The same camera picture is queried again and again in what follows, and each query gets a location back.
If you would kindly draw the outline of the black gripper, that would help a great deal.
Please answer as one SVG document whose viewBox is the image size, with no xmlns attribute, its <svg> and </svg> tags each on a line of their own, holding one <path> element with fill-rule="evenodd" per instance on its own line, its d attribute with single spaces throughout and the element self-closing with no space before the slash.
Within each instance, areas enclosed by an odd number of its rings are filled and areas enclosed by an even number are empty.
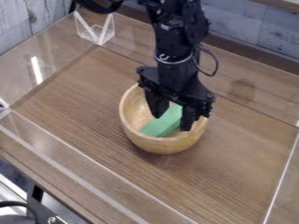
<svg viewBox="0 0 299 224">
<path fill-rule="evenodd" d="M 209 117 L 215 94 L 197 78 L 193 62 L 180 64 L 157 63 L 157 66 L 140 66 L 137 85 L 155 118 L 160 118 L 169 108 L 169 102 L 181 106 L 180 131 L 189 131 L 199 117 Z"/>
</svg>

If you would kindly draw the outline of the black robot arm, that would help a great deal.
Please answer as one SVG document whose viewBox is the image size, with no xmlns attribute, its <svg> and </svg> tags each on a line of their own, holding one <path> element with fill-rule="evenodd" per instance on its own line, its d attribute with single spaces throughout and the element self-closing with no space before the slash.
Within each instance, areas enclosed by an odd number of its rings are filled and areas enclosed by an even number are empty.
<svg viewBox="0 0 299 224">
<path fill-rule="evenodd" d="M 213 93 L 200 82 L 201 41 L 211 22 L 201 0 L 136 0 L 144 6 L 155 36 L 155 66 L 140 66 L 139 87 L 152 116 L 159 118 L 173 102 L 181 106 L 180 130 L 211 115 Z"/>
</svg>

